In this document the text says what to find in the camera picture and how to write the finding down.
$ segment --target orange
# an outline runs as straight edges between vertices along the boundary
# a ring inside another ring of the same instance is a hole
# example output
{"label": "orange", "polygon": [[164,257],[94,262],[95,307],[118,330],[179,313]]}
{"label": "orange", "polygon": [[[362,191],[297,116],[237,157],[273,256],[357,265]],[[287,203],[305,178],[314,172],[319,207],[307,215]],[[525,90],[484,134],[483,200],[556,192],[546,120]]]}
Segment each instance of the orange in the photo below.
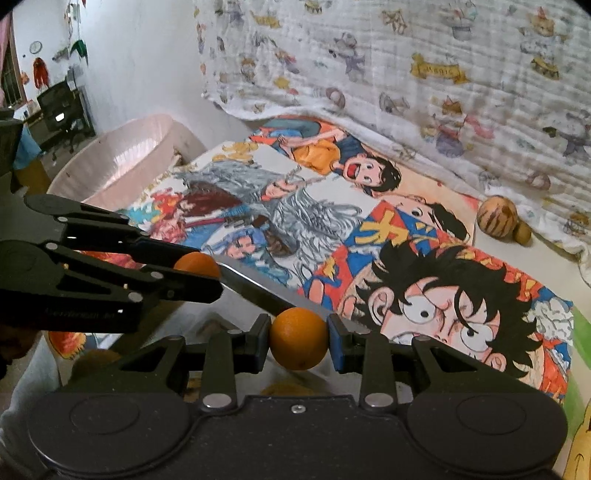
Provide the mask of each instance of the orange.
{"label": "orange", "polygon": [[308,370],[318,365],[328,350],[328,327],[310,310],[288,309],[271,324],[269,344],[273,357],[282,367]]}
{"label": "orange", "polygon": [[216,261],[202,252],[191,252],[183,255],[174,264],[174,269],[191,272],[195,275],[203,275],[204,277],[221,278],[222,276]]}

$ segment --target patterned blanket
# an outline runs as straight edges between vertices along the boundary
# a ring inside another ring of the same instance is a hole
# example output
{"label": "patterned blanket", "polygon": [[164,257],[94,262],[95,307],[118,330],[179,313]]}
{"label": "patterned blanket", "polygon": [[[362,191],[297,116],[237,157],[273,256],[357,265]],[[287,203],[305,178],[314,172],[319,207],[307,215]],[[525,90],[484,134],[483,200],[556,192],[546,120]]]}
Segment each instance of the patterned blanket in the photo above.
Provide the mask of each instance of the patterned blanket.
{"label": "patterned blanket", "polygon": [[591,284],[591,19],[575,2],[194,4],[205,98],[319,116],[456,191],[509,197]]}
{"label": "patterned blanket", "polygon": [[[568,300],[471,246],[477,208],[332,124],[289,116],[170,168],[121,212],[152,238],[240,260],[392,342],[446,342],[564,404],[572,437],[586,398],[571,363],[576,355],[581,381],[591,377],[589,324]],[[69,364],[108,345],[95,333],[48,339]]]}

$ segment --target round pad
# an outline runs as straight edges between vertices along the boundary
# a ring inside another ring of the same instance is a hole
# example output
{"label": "round pad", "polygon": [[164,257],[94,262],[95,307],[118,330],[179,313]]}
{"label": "round pad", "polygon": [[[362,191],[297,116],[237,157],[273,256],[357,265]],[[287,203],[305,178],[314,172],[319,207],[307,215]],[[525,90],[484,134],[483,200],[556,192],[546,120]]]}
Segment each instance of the round pad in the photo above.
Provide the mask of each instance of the round pad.
{"label": "round pad", "polygon": [[532,393],[428,393],[407,413],[410,433],[440,462],[466,473],[506,475],[552,463],[567,424],[550,397]]}
{"label": "round pad", "polygon": [[493,395],[467,398],[456,412],[466,428],[483,435],[505,435],[525,423],[525,412],[518,403]]}
{"label": "round pad", "polygon": [[53,393],[29,418],[44,462],[78,475],[114,475],[157,463],[185,436],[187,404],[174,393]]}

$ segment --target pink curtain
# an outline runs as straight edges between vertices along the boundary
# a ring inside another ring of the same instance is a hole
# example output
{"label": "pink curtain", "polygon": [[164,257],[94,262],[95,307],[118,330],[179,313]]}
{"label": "pink curtain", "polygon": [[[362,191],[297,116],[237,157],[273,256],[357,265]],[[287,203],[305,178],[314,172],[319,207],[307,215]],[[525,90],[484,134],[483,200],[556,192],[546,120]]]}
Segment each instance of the pink curtain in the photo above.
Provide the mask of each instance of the pink curtain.
{"label": "pink curtain", "polygon": [[[8,42],[10,41],[10,25],[12,20],[12,13],[9,13],[6,17],[0,20],[0,74],[4,66],[4,55],[8,48]],[[0,106],[4,105],[4,91],[0,87]]]}

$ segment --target wall clock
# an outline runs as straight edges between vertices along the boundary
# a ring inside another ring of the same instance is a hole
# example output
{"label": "wall clock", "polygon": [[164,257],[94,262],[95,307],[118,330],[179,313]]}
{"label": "wall clock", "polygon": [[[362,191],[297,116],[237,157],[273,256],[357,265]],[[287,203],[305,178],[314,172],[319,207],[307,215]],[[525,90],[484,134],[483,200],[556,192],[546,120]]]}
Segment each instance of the wall clock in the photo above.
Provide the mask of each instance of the wall clock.
{"label": "wall clock", "polygon": [[29,46],[29,52],[31,52],[33,55],[36,55],[37,53],[39,53],[41,51],[42,48],[43,48],[43,44],[40,41],[35,40]]}

